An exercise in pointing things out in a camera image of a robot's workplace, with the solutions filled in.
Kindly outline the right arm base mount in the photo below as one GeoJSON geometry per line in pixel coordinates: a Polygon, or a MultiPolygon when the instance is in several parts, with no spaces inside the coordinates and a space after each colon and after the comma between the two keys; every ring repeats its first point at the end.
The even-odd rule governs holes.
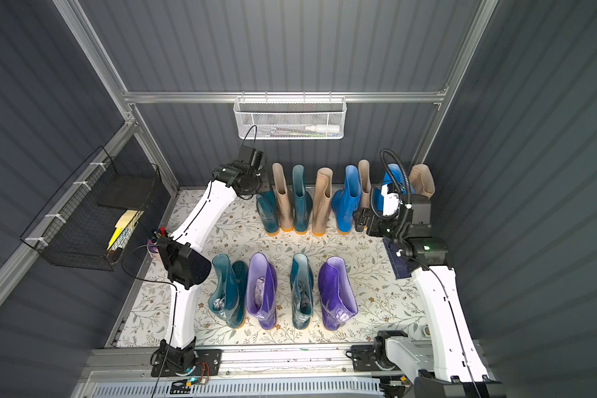
{"type": "Polygon", "coordinates": [[[346,356],[352,360],[354,371],[399,370],[399,367],[386,356],[386,340],[394,337],[408,338],[408,335],[401,330],[379,331],[371,345],[351,346],[346,351],[346,356]]]}

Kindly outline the dark teal boot back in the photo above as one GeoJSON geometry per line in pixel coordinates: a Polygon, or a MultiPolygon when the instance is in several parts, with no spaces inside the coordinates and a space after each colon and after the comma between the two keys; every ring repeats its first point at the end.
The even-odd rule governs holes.
{"type": "Polygon", "coordinates": [[[256,195],[256,209],[268,235],[276,235],[280,224],[278,219],[275,194],[272,191],[256,195]]]}
{"type": "Polygon", "coordinates": [[[293,194],[295,199],[295,231],[298,234],[303,235],[308,231],[313,200],[306,187],[304,166],[300,164],[295,165],[292,173],[293,194]]]}

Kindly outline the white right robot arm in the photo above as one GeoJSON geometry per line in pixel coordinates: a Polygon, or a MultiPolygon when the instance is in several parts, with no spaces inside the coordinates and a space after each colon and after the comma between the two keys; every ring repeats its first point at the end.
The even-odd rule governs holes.
{"type": "Polygon", "coordinates": [[[401,370],[416,397],[504,397],[504,385],[491,378],[471,337],[448,246],[430,224],[413,221],[414,199],[409,192],[388,193],[381,210],[363,209],[357,220],[368,235],[386,239],[391,258],[408,269],[424,306],[433,358],[425,358],[407,336],[386,332],[375,344],[374,361],[401,370]]]}

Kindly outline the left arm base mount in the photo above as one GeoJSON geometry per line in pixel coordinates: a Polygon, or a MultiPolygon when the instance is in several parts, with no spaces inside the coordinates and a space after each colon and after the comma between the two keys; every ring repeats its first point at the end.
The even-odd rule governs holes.
{"type": "Polygon", "coordinates": [[[216,376],[222,364],[220,349],[184,350],[165,344],[151,356],[152,377],[216,376]]]}

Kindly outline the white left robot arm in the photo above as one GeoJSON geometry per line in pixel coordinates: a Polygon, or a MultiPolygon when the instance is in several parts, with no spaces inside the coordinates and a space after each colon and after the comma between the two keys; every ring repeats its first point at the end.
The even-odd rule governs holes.
{"type": "Polygon", "coordinates": [[[237,159],[218,166],[198,204],[174,232],[158,238],[156,247],[171,287],[167,350],[184,350],[196,340],[195,318],[201,286],[212,270],[202,254],[217,221],[237,198],[253,197],[269,183],[262,165],[264,153],[241,146],[237,159]]]}

